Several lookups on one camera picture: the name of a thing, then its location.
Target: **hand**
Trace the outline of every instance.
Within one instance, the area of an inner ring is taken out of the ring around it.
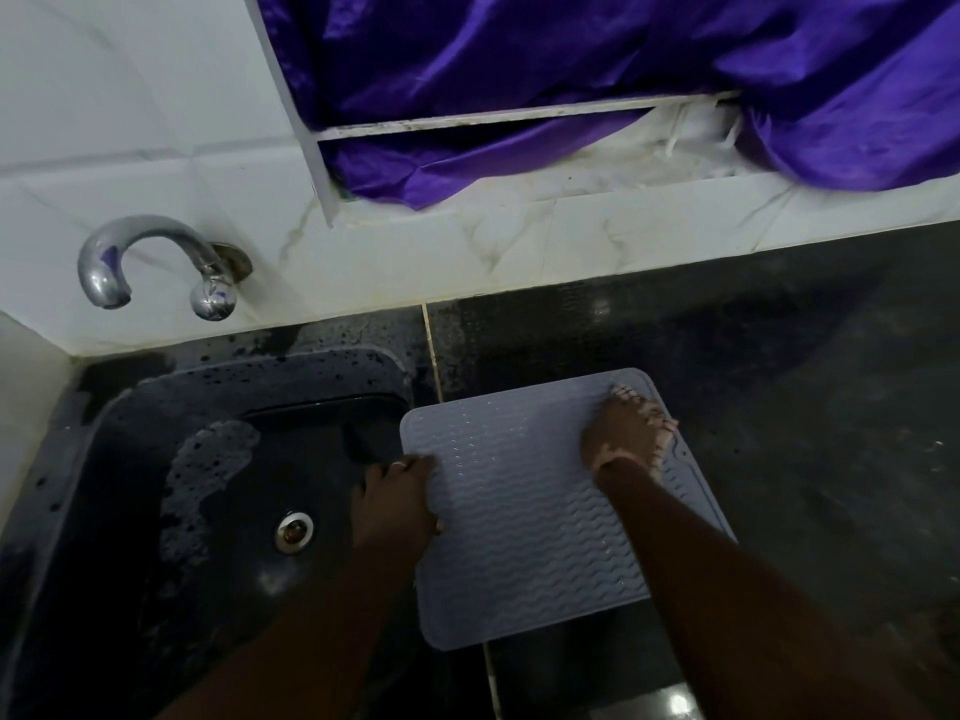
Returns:
[[[618,386],[580,439],[580,456],[594,475],[606,464],[626,458],[660,480],[666,448],[677,431],[656,401],[629,386]]]
[[[353,489],[353,548],[399,552],[411,568],[441,528],[426,507],[426,484],[437,465],[432,456],[404,455],[393,464],[366,469],[366,490]]]

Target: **person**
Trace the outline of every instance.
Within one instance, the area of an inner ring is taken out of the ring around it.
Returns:
[[[707,720],[929,717],[822,608],[657,482],[676,423],[618,390],[581,453],[642,568],[679,666]],[[392,597],[437,533],[435,460],[372,465],[352,496],[353,550],[322,596],[306,585],[258,638],[158,720],[345,720],[359,706]]]

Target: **faucet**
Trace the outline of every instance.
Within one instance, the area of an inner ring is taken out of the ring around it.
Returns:
[[[222,321],[234,313],[234,285],[253,272],[239,247],[207,241],[199,232],[169,216],[121,216],[93,232],[79,249],[77,274],[86,297],[108,310],[130,302],[131,289],[120,261],[133,243],[147,237],[173,240],[202,278],[190,291],[193,312],[205,321]]]

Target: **sink basin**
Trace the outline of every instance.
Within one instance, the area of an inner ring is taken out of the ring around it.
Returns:
[[[415,390],[391,352],[335,348],[174,369],[88,413],[69,499],[46,506],[66,515],[9,640],[19,651],[6,649],[7,716],[153,717],[256,636],[307,573],[335,576],[351,488],[370,462],[402,453]],[[17,563],[5,549],[0,564],[5,591]],[[491,716],[480,648],[429,648],[412,585],[361,714],[403,703],[426,717]]]

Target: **textured mat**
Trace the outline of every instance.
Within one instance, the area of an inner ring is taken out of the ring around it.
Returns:
[[[581,432],[621,384],[663,403],[645,373],[625,368],[403,416],[404,451],[437,456],[429,501],[446,524],[416,569],[427,642],[457,649],[649,597],[617,515],[579,457]],[[662,480],[733,535],[679,435]]]

